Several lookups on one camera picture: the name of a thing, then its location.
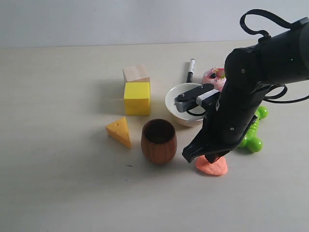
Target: beige wooden cube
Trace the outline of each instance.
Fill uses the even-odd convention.
[[[124,79],[126,82],[150,82],[150,75],[145,65],[130,66],[123,68]]]

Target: wooden block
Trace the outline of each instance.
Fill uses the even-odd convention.
[[[150,115],[150,83],[127,82],[125,88],[125,107],[128,116]]]
[[[124,79],[126,82],[150,82],[150,75],[146,70],[145,65],[123,68]]]
[[[129,129],[127,127],[126,117],[123,117],[106,127],[106,131],[110,137],[131,148],[131,141],[129,136]]]

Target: white wall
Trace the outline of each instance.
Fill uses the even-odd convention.
[[[239,26],[252,8],[288,21],[308,0],[0,0],[0,47],[152,44],[253,38]],[[258,16],[248,24],[283,31]]]

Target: white bowl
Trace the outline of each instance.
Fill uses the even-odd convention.
[[[198,86],[200,86],[200,84],[197,84],[197,83],[182,83],[182,84],[179,84],[179,85],[175,86],[174,88],[172,88],[165,95],[165,106],[166,106],[166,108],[173,115],[175,121],[178,122],[179,124],[183,125],[183,126],[187,126],[187,127],[197,126],[197,125],[202,123],[203,119],[201,117],[192,116],[192,115],[188,114],[187,112],[180,113],[176,108],[174,100],[179,94],[182,94],[182,93],[189,91],[193,88],[196,88]],[[200,106],[190,110],[190,112],[195,113],[195,114],[201,114],[204,111],[205,110]]]

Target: cheese wedge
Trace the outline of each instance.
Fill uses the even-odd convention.
[[[124,146],[131,148],[129,128],[127,127],[126,117],[107,125],[105,128],[110,137]]]

